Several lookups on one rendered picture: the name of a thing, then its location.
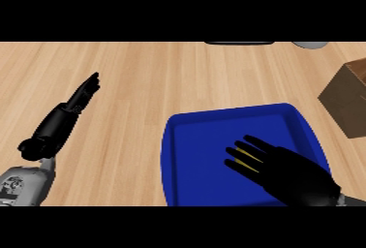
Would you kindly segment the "blue plastic tray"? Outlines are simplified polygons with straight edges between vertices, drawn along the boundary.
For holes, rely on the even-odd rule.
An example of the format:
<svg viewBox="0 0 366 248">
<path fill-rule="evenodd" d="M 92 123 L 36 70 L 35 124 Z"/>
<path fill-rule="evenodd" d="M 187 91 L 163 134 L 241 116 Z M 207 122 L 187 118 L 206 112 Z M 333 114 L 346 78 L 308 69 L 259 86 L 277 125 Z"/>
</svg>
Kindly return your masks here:
<svg viewBox="0 0 366 248">
<path fill-rule="evenodd" d="M 327 160 L 296 108 L 283 103 L 179 113 L 160 139 L 160 183 L 169 206 L 278 206 L 262 188 L 224 166 L 225 148 L 252 135 L 321 168 Z"/>
</svg>

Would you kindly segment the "grey round object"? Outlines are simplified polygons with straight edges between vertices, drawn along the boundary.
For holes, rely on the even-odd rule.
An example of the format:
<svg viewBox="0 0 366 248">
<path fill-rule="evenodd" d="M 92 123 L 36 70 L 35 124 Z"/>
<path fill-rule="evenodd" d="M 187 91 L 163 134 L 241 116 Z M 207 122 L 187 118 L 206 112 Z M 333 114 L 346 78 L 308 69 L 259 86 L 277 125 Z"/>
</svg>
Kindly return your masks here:
<svg viewBox="0 0 366 248">
<path fill-rule="evenodd" d="M 318 49 L 325 46 L 328 42 L 292 42 L 297 47 L 305 49 Z"/>
</svg>

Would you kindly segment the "brown cardboard box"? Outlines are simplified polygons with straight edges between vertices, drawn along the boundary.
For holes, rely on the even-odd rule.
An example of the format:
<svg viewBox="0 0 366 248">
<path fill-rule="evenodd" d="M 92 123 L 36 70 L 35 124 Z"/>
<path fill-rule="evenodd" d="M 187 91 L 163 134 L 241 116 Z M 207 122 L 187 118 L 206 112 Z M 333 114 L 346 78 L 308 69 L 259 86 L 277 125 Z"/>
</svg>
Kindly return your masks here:
<svg viewBox="0 0 366 248">
<path fill-rule="evenodd" d="M 366 58 L 342 64 L 318 101 L 345 136 L 366 137 Z"/>
</svg>

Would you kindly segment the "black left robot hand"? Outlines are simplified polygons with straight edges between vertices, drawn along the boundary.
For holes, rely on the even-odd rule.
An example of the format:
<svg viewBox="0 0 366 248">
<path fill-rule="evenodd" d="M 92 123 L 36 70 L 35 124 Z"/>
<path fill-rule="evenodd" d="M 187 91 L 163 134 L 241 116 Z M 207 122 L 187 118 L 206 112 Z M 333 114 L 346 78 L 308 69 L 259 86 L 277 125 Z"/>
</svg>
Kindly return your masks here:
<svg viewBox="0 0 366 248">
<path fill-rule="evenodd" d="M 98 73 L 80 83 L 67 101 L 58 103 L 44 117 L 33 134 L 18 144 L 17 150 L 27 161 L 49 159 L 60 151 L 88 102 L 98 90 Z"/>
</svg>

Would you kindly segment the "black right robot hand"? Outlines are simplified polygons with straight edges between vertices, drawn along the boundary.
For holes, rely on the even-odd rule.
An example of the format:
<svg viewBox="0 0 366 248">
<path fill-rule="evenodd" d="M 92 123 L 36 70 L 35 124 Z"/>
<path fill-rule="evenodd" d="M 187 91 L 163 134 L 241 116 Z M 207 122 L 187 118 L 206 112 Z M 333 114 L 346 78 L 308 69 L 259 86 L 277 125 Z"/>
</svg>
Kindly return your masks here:
<svg viewBox="0 0 366 248">
<path fill-rule="evenodd" d="M 224 165 L 247 178 L 286 206 L 336 206 L 340 186 L 305 157 L 253 136 L 234 141 L 225 152 L 234 160 Z"/>
</svg>

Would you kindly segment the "dark flat object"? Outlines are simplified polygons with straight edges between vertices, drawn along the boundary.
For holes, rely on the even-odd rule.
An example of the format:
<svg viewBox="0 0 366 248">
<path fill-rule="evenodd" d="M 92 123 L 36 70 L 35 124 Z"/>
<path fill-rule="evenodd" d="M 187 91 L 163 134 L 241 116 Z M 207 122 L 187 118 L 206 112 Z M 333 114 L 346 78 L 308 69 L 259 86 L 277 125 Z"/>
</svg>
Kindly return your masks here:
<svg viewBox="0 0 366 248">
<path fill-rule="evenodd" d="M 272 45 L 274 42 L 204 42 L 213 46 L 266 46 Z"/>
</svg>

